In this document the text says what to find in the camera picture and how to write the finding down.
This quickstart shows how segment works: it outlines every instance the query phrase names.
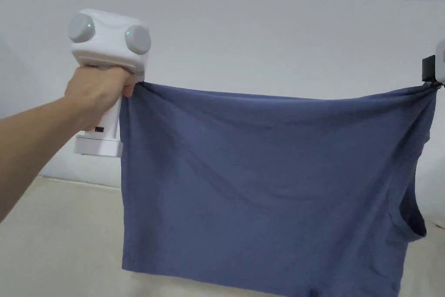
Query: white robotic gripper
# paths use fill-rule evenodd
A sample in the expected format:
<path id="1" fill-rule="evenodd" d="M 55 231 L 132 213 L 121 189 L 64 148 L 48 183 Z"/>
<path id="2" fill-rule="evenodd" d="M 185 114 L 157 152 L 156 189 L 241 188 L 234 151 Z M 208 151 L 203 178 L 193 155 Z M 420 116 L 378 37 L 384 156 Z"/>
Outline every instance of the white robotic gripper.
<path id="1" fill-rule="evenodd" d="M 147 27 L 138 19 L 118 14 L 82 9 L 68 27 L 71 51 L 81 66 L 110 68 L 119 66 L 144 81 L 151 39 Z M 123 144 L 117 138 L 121 98 L 102 117 L 92 131 L 77 135 L 74 152 L 120 157 Z"/>

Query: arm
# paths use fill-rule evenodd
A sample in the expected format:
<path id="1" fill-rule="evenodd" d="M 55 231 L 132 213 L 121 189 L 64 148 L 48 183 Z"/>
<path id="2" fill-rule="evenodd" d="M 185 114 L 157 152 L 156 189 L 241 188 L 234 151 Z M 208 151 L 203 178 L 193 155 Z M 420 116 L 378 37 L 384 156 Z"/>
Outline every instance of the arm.
<path id="1" fill-rule="evenodd" d="M 81 67 L 65 96 L 0 120 L 0 222 L 51 157 L 81 130 L 91 130 L 122 94 L 130 97 L 134 77 L 121 68 Z"/>

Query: hand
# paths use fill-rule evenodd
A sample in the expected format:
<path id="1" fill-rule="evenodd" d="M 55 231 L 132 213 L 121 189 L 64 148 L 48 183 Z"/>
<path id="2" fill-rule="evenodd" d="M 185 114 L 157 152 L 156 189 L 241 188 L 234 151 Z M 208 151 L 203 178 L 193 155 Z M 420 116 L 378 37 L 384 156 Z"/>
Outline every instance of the hand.
<path id="1" fill-rule="evenodd" d="M 135 84 L 134 76 L 120 67 L 108 70 L 79 67 L 68 83 L 65 98 L 85 108 L 83 130 L 89 131 L 99 124 L 120 96 L 133 94 Z"/>

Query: cloth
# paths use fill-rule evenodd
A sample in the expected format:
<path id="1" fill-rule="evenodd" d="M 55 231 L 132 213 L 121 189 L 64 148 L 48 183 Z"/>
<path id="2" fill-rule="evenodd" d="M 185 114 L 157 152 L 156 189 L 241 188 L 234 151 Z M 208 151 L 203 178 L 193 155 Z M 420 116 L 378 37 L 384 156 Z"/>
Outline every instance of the cloth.
<path id="1" fill-rule="evenodd" d="M 138 84 L 121 109 L 123 268 L 285 296 L 395 297 L 426 234 L 437 88 L 346 100 Z"/>

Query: white wall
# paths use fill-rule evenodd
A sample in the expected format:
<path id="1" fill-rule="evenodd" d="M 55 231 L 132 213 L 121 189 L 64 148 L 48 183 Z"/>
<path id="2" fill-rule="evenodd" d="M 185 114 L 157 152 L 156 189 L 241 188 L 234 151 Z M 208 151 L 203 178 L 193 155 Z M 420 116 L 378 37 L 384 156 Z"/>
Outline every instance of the white wall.
<path id="1" fill-rule="evenodd" d="M 202 90 L 345 98 L 420 84 L 445 38 L 445 4 L 410 0 L 0 0 L 0 113 L 63 94 L 66 27 L 82 7 L 136 16 L 153 40 L 146 78 Z M 445 214 L 445 97 L 418 170 L 424 212 Z M 120 184 L 119 161 L 64 147 L 44 174 Z"/>

